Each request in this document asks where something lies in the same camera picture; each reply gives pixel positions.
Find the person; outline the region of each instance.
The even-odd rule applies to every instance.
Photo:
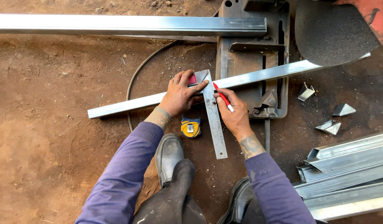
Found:
[[[124,140],[93,187],[76,224],[94,223],[198,223],[205,216],[191,195],[193,163],[184,159],[176,134],[164,135],[171,118],[187,111],[208,80],[187,87],[193,70],[182,71],[169,81],[168,91],[148,118]],[[290,181],[250,128],[247,104],[228,89],[218,89],[234,108],[232,113],[214,94],[227,128],[234,134],[245,157],[248,177],[233,187],[228,211],[218,224],[316,223]],[[134,214],[143,175],[154,154],[161,190],[148,198]]]

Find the yellow tape measure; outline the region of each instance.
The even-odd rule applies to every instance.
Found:
[[[200,123],[201,119],[183,118],[182,115],[182,125],[180,129],[184,136],[188,138],[194,138],[197,135],[201,134]]]

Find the threaded rod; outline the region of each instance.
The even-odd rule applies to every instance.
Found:
[[[265,118],[265,151],[270,152],[270,119]]]

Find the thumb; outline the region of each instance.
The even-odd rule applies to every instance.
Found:
[[[218,103],[219,111],[221,114],[225,114],[226,112],[229,111],[225,101],[220,96],[217,98],[217,103]]]

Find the hand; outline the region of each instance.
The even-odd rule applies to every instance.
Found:
[[[208,80],[205,80],[191,88],[187,87],[187,81],[193,73],[194,70],[191,69],[182,71],[169,81],[168,91],[158,106],[172,117],[189,110],[193,100],[197,98],[192,96],[208,84]]]
[[[218,103],[220,114],[222,115],[222,120],[226,127],[233,133],[238,141],[243,139],[245,136],[253,134],[254,132],[250,127],[247,104],[240,100],[232,90],[217,89],[217,91],[222,93],[229,100],[234,109],[234,112],[232,113],[219,94],[214,94],[214,97]]]

